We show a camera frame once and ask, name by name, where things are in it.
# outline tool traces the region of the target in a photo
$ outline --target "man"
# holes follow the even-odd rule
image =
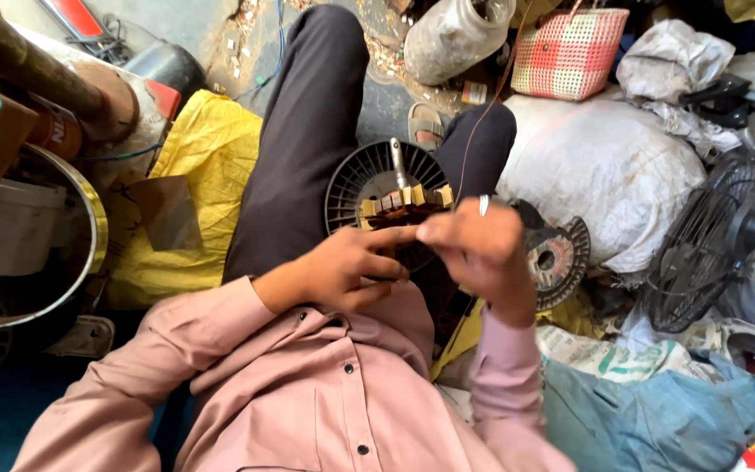
[[[357,146],[362,35],[335,6],[294,24],[223,286],[155,306],[129,343],[90,364],[37,420],[14,470],[159,470],[152,409],[189,379],[197,414],[178,471],[573,469],[544,440],[535,294],[515,211],[466,198],[417,228],[326,238],[328,181]],[[516,134],[495,103],[463,163],[482,111],[454,119],[435,152],[454,189],[464,166],[469,196],[493,192]],[[416,239],[439,258],[411,281],[376,254]],[[490,304],[471,372],[474,428],[427,378],[430,315],[457,283]]]

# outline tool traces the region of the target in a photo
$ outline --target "silver ring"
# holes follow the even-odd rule
[[[484,217],[488,211],[488,195],[480,195],[480,216]]]

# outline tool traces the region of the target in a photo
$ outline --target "blue wire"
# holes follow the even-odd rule
[[[245,93],[242,93],[241,95],[238,95],[237,98],[235,98],[234,100],[244,98],[247,95],[250,95],[253,92],[257,91],[258,89],[266,86],[271,80],[273,80],[278,75],[278,71],[281,70],[281,59],[284,58],[284,27],[282,27],[281,25],[281,21],[282,21],[281,20],[281,0],[276,0],[275,6],[276,6],[276,13],[278,14],[278,64],[275,67],[275,71],[273,72],[271,76],[264,79],[263,82],[253,87],[250,91],[247,91]]]

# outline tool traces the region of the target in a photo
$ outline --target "pink checkered basket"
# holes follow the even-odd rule
[[[520,35],[512,88],[526,95],[579,102],[601,91],[623,35],[628,10],[555,10]]]

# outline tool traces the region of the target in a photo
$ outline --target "leg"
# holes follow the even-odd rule
[[[502,169],[509,159],[514,137],[518,134],[514,115],[505,105],[494,102],[485,118],[480,121],[486,108],[488,104],[480,105],[454,118],[447,126],[445,144],[436,149],[434,154],[445,171],[454,195],[459,191],[461,182],[459,198],[494,193]],[[473,141],[468,147],[472,131]],[[468,158],[464,163],[465,177],[462,178],[466,147]],[[458,288],[447,273],[444,263],[436,258],[412,274],[411,279],[424,294],[430,316],[438,319]]]
[[[357,148],[369,54],[357,17],[320,5],[290,28],[288,50],[261,127],[258,160],[243,191],[223,283],[261,275],[326,237],[331,174]]]

